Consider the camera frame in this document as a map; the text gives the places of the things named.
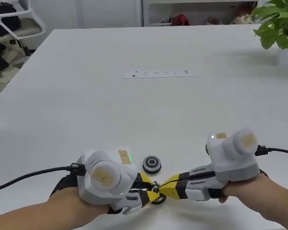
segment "black plug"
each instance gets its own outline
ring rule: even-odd
[[[84,176],[86,174],[86,169],[84,164],[77,164],[72,163],[70,166],[67,167],[67,171],[70,171],[71,174],[77,176]]]
[[[264,145],[258,145],[257,151],[255,152],[255,156],[263,156],[263,155],[268,155],[268,153],[271,152],[269,148],[267,148]]]

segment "red object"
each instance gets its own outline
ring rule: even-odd
[[[244,16],[246,14],[251,14],[251,12],[252,12],[251,6],[240,6],[237,9],[237,16],[241,17],[241,16]]]
[[[179,26],[179,25],[190,25],[188,18],[183,14],[176,16],[172,20],[172,26]]]

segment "power strip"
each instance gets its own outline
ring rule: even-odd
[[[129,71],[125,79],[132,78],[173,78],[173,77],[196,77],[190,70],[148,70],[148,71]]]

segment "black wrist strap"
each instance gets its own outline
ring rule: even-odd
[[[70,187],[78,187],[77,176],[75,174],[72,174],[72,173],[70,175],[67,175],[67,176],[63,177],[62,179],[60,179],[60,181],[55,186],[55,188],[53,189],[53,191],[50,194],[50,196],[52,196],[54,193],[56,193],[59,190],[62,190],[64,188],[70,188]],[[110,207],[110,210],[109,210],[109,212],[107,214],[119,214],[121,212],[122,212],[122,209],[114,211]]]

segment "label sticker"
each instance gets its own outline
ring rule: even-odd
[[[241,141],[242,141],[242,146],[244,148],[248,148],[249,146],[251,146],[253,144],[257,144],[257,139],[256,139],[256,137],[254,136],[253,133],[244,135],[242,137]]]
[[[217,133],[216,138],[217,139],[226,139],[227,136],[226,136],[226,133]]]
[[[131,164],[129,155],[126,150],[119,150],[120,159],[123,164]]]
[[[114,181],[113,176],[101,167],[97,167],[94,170],[92,177],[99,181],[104,187],[110,187]]]

